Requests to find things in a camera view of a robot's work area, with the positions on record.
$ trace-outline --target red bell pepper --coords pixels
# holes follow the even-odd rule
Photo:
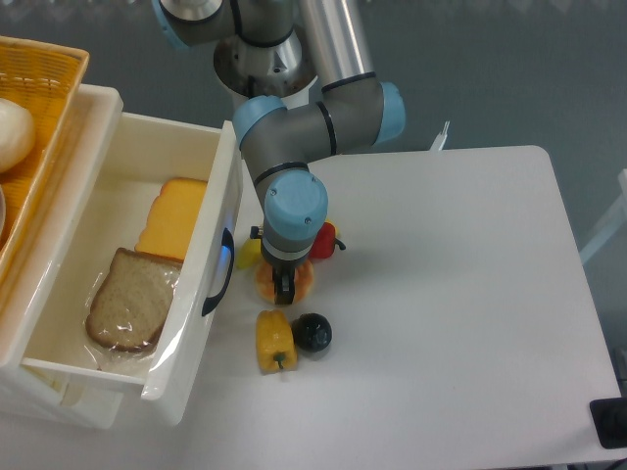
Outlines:
[[[313,241],[312,249],[310,250],[310,258],[330,258],[335,252],[336,245],[340,250],[346,250],[346,245],[335,238],[335,227],[329,222],[324,222]]]

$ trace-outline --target silver metal cylinder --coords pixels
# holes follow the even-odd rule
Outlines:
[[[374,71],[356,0],[300,0],[322,87]]]
[[[212,16],[222,0],[161,0],[161,4],[180,20],[200,22]]]

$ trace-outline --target blue joint cap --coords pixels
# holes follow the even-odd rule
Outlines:
[[[285,108],[285,104],[278,96],[256,96],[240,106],[233,115],[237,147],[241,148],[244,137],[257,122],[268,113],[281,108]]]
[[[322,182],[293,169],[277,176],[265,193],[265,221],[283,238],[314,238],[326,220],[329,200]]]
[[[375,144],[392,140],[403,133],[407,115],[401,92],[394,83],[383,82],[383,119]]]
[[[157,21],[159,22],[159,26],[161,27],[161,31],[168,39],[169,45],[172,46],[174,49],[190,49],[190,47],[185,44],[174,32],[172,26],[169,25],[166,14],[161,9],[161,2],[159,0],[152,0],[152,5],[153,10],[155,11],[155,16],[157,17]]]

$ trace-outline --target gray floor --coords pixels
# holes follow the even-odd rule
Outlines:
[[[409,114],[403,137],[377,151],[425,150],[447,119],[447,148],[541,146],[581,243],[627,167],[627,2],[361,7],[377,73],[399,86]],[[84,81],[117,88],[127,111],[211,126],[230,118],[214,45],[172,50],[147,0],[1,0],[0,34],[88,50]],[[586,268],[610,348],[627,345],[626,254],[623,229]]]

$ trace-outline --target pepper stem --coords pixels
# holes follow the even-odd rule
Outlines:
[[[278,352],[274,355],[273,359],[278,362],[278,368],[283,370],[283,361],[285,360],[285,352]]]
[[[346,245],[344,245],[342,243],[341,240],[338,240],[337,238],[334,240],[335,244],[337,245],[337,248],[339,248],[340,250],[344,251],[346,250]]]

